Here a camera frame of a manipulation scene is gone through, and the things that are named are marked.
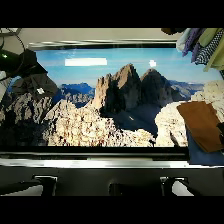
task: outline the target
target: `blue sky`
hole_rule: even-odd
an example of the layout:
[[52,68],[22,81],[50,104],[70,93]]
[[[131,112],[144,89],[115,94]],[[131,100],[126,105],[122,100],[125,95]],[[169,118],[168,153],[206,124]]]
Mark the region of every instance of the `blue sky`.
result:
[[[38,62],[57,85],[86,82],[95,87],[98,78],[108,73],[113,75],[129,63],[142,76],[150,68],[150,60],[156,61],[157,66],[154,68],[169,80],[206,83],[222,79],[217,70],[203,72],[204,65],[191,63],[191,52],[182,57],[182,53],[175,48],[69,49],[36,53]],[[66,58],[106,58],[107,65],[68,67],[65,66]]]

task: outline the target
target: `black cable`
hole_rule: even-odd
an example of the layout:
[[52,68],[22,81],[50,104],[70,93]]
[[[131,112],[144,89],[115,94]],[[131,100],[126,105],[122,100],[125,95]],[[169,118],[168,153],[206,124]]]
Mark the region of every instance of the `black cable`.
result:
[[5,44],[5,38],[4,38],[4,36],[2,36],[2,44],[0,46],[0,50],[4,47],[4,44]]
[[[24,63],[24,52],[25,52],[26,49],[25,49],[25,46],[24,46],[22,40],[19,38],[19,36],[15,32],[13,32],[11,29],[9,29],[9,28],[6,28],[6,29],[9,30],[11,33],[13,33],[14,36],[16,36],[16,38],[19,40],[19,42],[21,43],[21,45],[23,47],[23,58],[22,58],[22,62],[20,63],[19,67],[14,72],[12,72],[11,76],[13,76],[13,75],[15,75],[20,70],[20,68],[22,67],[22,65]],[[3,80],[5,80],[5,79],[7,79],[7,78],[10,78],[10,77],[5,77],[3,79],[0,79],[0,82],[3,81]]]

